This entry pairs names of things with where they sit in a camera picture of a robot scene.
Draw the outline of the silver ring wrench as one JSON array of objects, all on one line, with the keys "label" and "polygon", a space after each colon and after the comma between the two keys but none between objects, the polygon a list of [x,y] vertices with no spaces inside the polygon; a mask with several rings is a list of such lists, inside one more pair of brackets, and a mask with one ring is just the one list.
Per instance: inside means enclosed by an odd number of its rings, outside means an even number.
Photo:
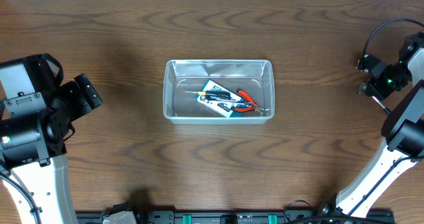
[{"label": "silver ring wrench", "polygon": [[200,100],[201,101],[217,101],[219,103],[235,103],[235,104],[246,105],[246,102],[244,102],[244,101],[236,101],[236,100],[233,100],[233,99],[218,99],[216,97],[205,96],[205,95],[201,95]]}]

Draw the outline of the clear plastic container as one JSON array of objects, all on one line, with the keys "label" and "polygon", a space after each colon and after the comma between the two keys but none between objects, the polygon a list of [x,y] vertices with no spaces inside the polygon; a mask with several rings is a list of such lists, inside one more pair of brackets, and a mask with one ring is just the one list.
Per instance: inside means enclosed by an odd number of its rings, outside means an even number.
[{"label": "clear plastic container", "polygon": [[170,60],[163,114],[174,124],[255,125],[275,114],[268,60]]}]

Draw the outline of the black mounting rail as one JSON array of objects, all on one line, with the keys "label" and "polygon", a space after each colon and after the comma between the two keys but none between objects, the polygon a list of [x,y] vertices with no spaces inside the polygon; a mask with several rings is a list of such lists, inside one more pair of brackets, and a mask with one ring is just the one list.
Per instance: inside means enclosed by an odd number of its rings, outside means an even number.
[{"label": "black mounting rail", "polygon": [[78,223],[138,224],[284,224],[284,223],[394,223],[392,211],[371,211],[364,219],[341,214],[318,216],[311,208],[289,208],[267,211],[178,211],[142,209],[122,203],[105,211],[78,211]]}]

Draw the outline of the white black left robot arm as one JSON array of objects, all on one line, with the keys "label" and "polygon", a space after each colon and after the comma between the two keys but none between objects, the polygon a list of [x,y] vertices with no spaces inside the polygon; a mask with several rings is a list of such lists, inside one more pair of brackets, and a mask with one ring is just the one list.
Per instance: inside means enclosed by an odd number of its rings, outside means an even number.
[{"label": "white black left robot arm", "polygon": [[64,83],[50,54],[1,63],[1,179],[23,223],[77,223],[65,142],[103,103],[85,74]]}]

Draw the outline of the red handled tool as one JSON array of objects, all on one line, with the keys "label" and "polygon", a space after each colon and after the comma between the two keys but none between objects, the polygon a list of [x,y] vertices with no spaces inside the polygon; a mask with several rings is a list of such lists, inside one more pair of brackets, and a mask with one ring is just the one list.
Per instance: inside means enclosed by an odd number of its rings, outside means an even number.
[{"label": "red handled tool", "polygon": [[248,113],[254,111],[260,114],[263,114],[265,112],[265,109],[259,106],[259,104],[257,104],[245,90],[238,89],[237,95],[242,98],[243,103],[242,105],[232,107],[232,111],[235,111],[237,113]]}]

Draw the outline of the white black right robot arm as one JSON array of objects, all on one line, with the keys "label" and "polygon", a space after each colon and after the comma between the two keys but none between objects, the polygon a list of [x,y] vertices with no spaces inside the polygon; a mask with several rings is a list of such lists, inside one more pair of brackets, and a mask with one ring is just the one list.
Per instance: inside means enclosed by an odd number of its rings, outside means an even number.
[{"label": "white black right robot arm", "polygon": [[371,75],[358,91],[378,105],[393,92],[413,84],[395,108],[382,108],[387,118],[378,150],[355,180],[336,195],[334,206],[323,209],[323,213],[366,217],[391,183],[423,160],[423,33],[406,38],[394,65],[367,54],[358,69]]}]

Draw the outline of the black yellow screwdriver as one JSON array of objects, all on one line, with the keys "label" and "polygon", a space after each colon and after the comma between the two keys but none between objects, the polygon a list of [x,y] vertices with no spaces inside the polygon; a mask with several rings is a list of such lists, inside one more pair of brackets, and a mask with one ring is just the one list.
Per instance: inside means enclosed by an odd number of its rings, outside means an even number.
[{"label": "black yellow screwdriver", "polygon": [[231,95],[227,91],[185,91],[186,93],[195,93],[197,95],[205,95],[216,97],[218,99],[230,99]]}]

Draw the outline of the blue white product box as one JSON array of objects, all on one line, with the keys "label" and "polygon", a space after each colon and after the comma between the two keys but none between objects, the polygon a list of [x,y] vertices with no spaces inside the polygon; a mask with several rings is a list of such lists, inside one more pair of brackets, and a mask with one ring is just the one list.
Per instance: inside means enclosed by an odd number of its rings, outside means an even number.
[{"label": "blue white product box", "polygon": [[224,91],[229,94],[230,98],[228,101],[224,101],[223,99],[219,100],[218,98],[214,97],[206,98],[206,95],[200,94],[197,94],[196,96],[196,101],[198,103],[226,118],[240,117],[236,111],[232,110],[233,107],[246,107],[246,105],[242,104],[244,102],[242,97],[236,95],[235,93],[229,91],[212,80],[207,80],[201,88],[201,91]]}]

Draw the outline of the small black handled hammer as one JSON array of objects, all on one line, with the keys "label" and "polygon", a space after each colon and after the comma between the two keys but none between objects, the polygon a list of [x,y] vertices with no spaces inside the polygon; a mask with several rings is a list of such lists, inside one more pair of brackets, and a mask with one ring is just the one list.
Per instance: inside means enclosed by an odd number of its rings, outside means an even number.
[{"label": "small black handled hammer", "polygon": [[[359,85],[358,91],[356,92],[357,96],[361,95],[362,93],[365,93],[366,91],[366,83],[361,83]],[[390,115],[391,111],[388,109],[376,96],[371,96],[371,98],[382,108],[382,110],[387,114]]]}]

